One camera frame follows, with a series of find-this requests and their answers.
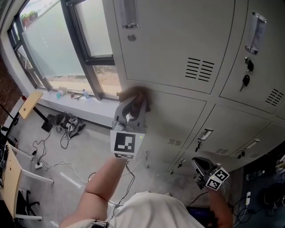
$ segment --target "plastic bottle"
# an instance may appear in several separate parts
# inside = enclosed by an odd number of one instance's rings
[[[82,91],[83,91],[84,97],[88,100],[90,98],[89,94],[87,93],[85,89],[83,89]]]

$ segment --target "table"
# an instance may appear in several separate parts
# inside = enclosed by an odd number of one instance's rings
[[[26,119],[32,110],[34,110],[43,120],[44,124],[41,126],[42,129],[44,129],[47,132],[50,132],[50,130],[53,127],[52,121],[54,116],[48,115],[46,118],[35,106],[38,102],[38,100],[42,97],[44,93],[40,92],[38,90],[35,90],[33,93],[31,93],[28,97],[28,99],[25,101],[25,103],[22,105],[22,107],[19,110],[20,115],[23,117],[23,119]]]
[[[29,176],[31,178],[54,183],[53,180],[36,175],[27,170],[24,170],[19,164],[16,156],[13,151],[24,154],[18,149],[11,146],[8,142],[6,143],[8,146],[8,158],[6,162],[6,169],[3,171],[2,180],[3,180],[3,188],[0,189],[0,194],[13,218],[19,219],[30,219],[30,220],[43,220],[42,216],[28,216],[28,215],[18,215],[16,214],[16,206],[17,206],[17,198],[19,192],[19,183],[22,175]]]

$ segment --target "locker handle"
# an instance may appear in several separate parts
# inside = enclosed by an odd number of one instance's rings
[[[255,139],[254,142],[252,144],[250,144],[248,147],[244,148],[244,150],[249,150],[250,148],[252,148],[255,144],[257,144],[259,142],[260,142],[259,139]]]
[[[123,29],[138,29],[137,0],[119,0]]]
[[[200,136],[198,137],[198,140],[201,140],[201,141],[205,141],[209,136],[210,134],[213,132],[214,130],[211,130],[211,129],[204,129],[204,131],[200,134]]]

